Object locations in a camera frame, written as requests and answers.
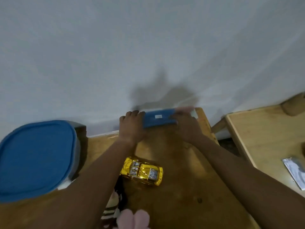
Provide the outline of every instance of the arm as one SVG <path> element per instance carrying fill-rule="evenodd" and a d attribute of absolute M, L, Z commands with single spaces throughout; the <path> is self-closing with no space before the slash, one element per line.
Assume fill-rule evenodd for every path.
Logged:
<path fill-rule="evenodd" d="M 36 219 L 30 229 L 84 229 L 98 223 L 128 154 L 144 135 L 139 111 L 120 117 L 118 139 Z"/>
<path fill-rule="evenodd" d="M 173 116 L 178 134 L 209 161 L 223 182 L 262 228 L 304 228 L 305 198 L 215 144 L 189 114 Z"/>

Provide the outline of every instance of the white wall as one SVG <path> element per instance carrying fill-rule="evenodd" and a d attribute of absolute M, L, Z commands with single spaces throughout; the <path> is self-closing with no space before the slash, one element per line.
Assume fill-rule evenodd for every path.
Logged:
<path fill-rule="evenodd" d="M 305 90 L 305 0 L 2 0 L 0 138 L 112 127 L 134 108 L 228 112 Z"/>

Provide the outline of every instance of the hand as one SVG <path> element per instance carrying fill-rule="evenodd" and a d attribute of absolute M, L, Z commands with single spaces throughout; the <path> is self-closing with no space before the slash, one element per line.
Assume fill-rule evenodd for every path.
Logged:
<path fill-rule="evenodd" d="M 120 117 L 119 139 L 131 143 L 132 146 L 140 142 L 144 136 L 143 117 L 145 112 L 138 110 L 127 112 Z"/>
<path fill-rule="evenodd" d="M 189 113 L 180 112 L 172 115 L 172 118 L 177 121 L 177 133 L 185 142 L 195 145 L 200 141 L 203 134 L 195 117 L 192 117 Z"/>

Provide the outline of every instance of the wooden table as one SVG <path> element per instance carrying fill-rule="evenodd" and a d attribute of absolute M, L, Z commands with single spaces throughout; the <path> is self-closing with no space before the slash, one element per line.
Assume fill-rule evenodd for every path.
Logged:
<path fill-rule="evenodd" d="M 205 135 L 218 143 L 201 108 L 198 121 Z M 204 156 L 175 134 L 175 125 L 148 129 L 136 155 L 163 167 L 160 186 L 125 179 L 127 207 L 150 214 L 151 228 L 255 228 L 253 219 L 238 202 Z M 81 140 L 83 172 L 117 138 L 117 134 Z M 24 228 L 59 194 L 0 205 L 0 228 Z"/>
<path fill-rule="evenodd" d="M 301 144 L 305 142 L 305 113 L 288 116 L 280 105 L 226 115 L 212 127 L 214 133 L 227 127 L 239 152 L 257 169 L 305 197 L 282 159 L 299 158 L 305 167 Z"/>

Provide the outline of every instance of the person's left hand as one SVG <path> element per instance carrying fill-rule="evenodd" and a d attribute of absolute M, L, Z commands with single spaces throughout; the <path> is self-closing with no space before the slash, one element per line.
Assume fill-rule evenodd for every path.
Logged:
<path fill-rule="evenodd" d="M 119 139 L 135 145 L 145 136 L 143 129 L 143 117 L 145 112 L 138 110 L 127 112 L 125 116 L 120 117 Z"/>

